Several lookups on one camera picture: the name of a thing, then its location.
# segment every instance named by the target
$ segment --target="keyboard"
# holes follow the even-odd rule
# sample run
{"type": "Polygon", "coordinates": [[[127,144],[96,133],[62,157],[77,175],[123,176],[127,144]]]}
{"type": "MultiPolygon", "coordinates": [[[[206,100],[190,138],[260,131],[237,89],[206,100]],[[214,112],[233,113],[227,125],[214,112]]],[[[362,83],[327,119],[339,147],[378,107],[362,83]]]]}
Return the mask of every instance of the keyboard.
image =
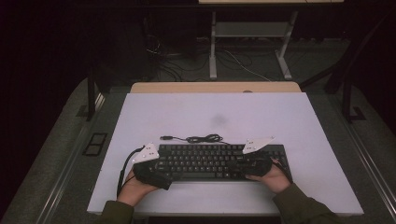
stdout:
{"type": "MultiPolygon", "coordinates": [[[[245,145],[160,145],[156,170],[178,181],[247,181],[245,175],[231,171],[227,161],[243,160],[245,145]]],[[[267,145],[262,150],[281,162],[291,176],[283,145],[267,145]]]]}

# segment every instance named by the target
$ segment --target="white table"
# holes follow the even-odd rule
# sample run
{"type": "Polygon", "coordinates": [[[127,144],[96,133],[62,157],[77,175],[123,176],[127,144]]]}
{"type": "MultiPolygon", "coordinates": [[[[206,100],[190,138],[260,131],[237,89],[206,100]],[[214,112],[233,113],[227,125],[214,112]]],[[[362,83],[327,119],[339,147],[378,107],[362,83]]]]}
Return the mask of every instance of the white table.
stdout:
{"type": "MultiPolygon", "coordinates": [[[[128,154],[162,135],[181,138],[217,133],[231,144],[276,138],[285,146],[295,183],[306,195],[341,216],[361,215],[315,112],[302,92],[131,93],[120,113],[88,212],[100,214],[116,199],[119,173],[128,154]]],[[[150,193],[137,216],[275,216],[273,193],[256,182],[174,182],[150,193]]]]}

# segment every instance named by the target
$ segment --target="hand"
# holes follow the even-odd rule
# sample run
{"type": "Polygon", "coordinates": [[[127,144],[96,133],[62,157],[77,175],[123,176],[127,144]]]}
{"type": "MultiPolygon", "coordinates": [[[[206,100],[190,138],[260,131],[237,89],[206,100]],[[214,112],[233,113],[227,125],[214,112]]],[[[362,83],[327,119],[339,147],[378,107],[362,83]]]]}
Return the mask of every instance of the hand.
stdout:
{"type": "Polygon", "coordinates": [[[131,206],[136,206],[148,193],[158,189],[137,180],[133,169],[126,176],[125,181],[117,201],[131,206]]]}
{"type": "Polygon", "coordinates": [[[264,176],[246,175],[246,178],[262,182],[269,190],[276,194],[290,186],[290,182],[285,174],[275,165],[272,165],[271,170],[264,176]]]}

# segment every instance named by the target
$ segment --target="sleeve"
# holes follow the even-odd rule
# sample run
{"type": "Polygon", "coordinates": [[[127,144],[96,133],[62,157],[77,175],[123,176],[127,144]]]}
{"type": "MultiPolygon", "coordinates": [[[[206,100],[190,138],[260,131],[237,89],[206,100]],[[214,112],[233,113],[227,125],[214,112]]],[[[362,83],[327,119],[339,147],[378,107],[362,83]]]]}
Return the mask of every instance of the sleeve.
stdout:
{"type": "Polygon", "coordinates": [[[326,205],[308,198],[295,184],[277,194],[274,202],[287,224],[343,223],[326,205]]]}
{"type": "Polygon", "coordinates": [[[108,201],[103,209],[102,215],[94,224],[130,224],[134,208],[126,203],[108,201]]]}

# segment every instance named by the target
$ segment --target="person's right hand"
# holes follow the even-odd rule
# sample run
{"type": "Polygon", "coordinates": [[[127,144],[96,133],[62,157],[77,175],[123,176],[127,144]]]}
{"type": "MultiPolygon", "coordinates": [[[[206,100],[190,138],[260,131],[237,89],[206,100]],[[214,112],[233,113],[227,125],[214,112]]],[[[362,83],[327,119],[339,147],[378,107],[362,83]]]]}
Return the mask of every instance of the person's right hand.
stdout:
{"type": "Polygon", "coordinates": [[[264,176],[246,175],[246,178],[262,182],[269,190],[276,194],[290,186],[290,182],[285,174],[275,165],[272,165],[271,170],[264,176]]]}

